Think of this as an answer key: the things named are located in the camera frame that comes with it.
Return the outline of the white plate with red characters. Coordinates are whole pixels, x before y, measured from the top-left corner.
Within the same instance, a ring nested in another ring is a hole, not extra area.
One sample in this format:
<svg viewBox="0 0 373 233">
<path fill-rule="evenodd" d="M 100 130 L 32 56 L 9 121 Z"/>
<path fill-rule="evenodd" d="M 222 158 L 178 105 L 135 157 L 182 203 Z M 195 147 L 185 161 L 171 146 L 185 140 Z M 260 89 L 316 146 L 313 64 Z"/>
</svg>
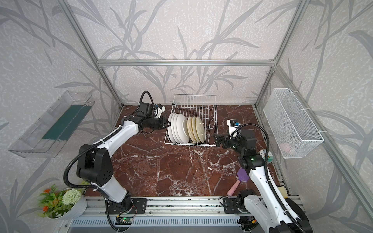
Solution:
<svg viewBox="0 0 373 233">
<path fill-rule="evenodd" d="M 175 139 L 174 139 L 174 136 L 172 134 L 172 116 L 173 116 L 173 113 L 171 113 L 169 115 L 168 121 L 170 122 L 170 126 L 168 127 L 167 131 L 168 131 L 170 142 L 175 143 Z"/>
</svg>

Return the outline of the white plate with orange sunburst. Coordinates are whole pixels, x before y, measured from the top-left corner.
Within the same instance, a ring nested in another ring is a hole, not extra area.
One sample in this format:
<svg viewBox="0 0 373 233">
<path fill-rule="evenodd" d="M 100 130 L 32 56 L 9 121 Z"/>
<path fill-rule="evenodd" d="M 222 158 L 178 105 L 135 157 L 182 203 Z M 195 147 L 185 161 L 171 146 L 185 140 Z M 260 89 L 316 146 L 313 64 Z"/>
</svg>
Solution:
<svg viewBox="0 0 373 233">
<path fill-rule="evenodd" d="M 172 131 L 172 135 L 174 138 L 173 143 L 179 143 L 178 138 L 177 138 L 177 133 L 175 131 L 175 123 L 176 123 L 175 119 L 176 119 L 175 113 L 171 113 L 171 131 Z"/>
</svg>

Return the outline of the white wire dish rack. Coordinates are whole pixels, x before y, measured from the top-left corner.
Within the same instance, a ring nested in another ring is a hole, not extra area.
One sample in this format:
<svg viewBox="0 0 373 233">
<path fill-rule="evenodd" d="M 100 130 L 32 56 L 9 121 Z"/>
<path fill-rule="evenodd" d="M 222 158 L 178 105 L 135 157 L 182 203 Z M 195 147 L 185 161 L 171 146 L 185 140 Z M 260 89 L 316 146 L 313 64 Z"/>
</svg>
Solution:
<svg viewBox="0 0 373 233">
<path fill-rule="evenodd" d="M 174 96 L 164 143 L 214 147 L 218 132 L 216 96 L 177 94 Z"/>
</svg>

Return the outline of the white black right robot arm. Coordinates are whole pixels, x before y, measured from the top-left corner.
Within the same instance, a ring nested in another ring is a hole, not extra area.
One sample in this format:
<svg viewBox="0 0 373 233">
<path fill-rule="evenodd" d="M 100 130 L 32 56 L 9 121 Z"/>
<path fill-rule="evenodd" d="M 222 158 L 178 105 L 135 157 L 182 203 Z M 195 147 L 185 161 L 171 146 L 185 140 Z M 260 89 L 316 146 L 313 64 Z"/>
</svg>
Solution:
<svg viewBox="0 0 373 233">
<path fill-rule="evenodd" d="M 236 119 L 227 121 L 227 135 L 214 134 L 217 147 L 233 149 L 238 161 L 259 191 L 243 191 L 238 196 L 238 208 L 257 220 L 266 233 L 311 233 L 313 231 L 304 211 L 293 200 L 283 197 L 268 169 L 269 149 L 261 156 L 256 151 L 256 138 L 249 123 Z"/>
</svg>

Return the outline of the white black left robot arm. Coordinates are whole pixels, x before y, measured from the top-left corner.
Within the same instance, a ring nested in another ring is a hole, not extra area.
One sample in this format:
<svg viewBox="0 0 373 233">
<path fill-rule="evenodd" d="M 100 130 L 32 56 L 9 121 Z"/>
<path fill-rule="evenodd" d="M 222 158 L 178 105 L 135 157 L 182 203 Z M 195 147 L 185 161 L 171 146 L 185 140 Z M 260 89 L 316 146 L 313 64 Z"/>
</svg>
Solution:
<svg viewBox="0 0 373 233">
<path fill-rule="evenodd" d="M 140 100 L 136 110 L 124 117 L 114 131 L 79 149 L 78 155 L 64 171 L 64 183 L 70 188 L 99 191 L 107 205 L 128 212 L 133 202 L 128 191 L 116 180 L 111 158 L 131 137 L 145 128 L 157 131 L 170 127 L 170 122 L 162 115 L 164 111 L 165 106 L 155 104 L 153 100 L 149 103 Z"/>
</svg>

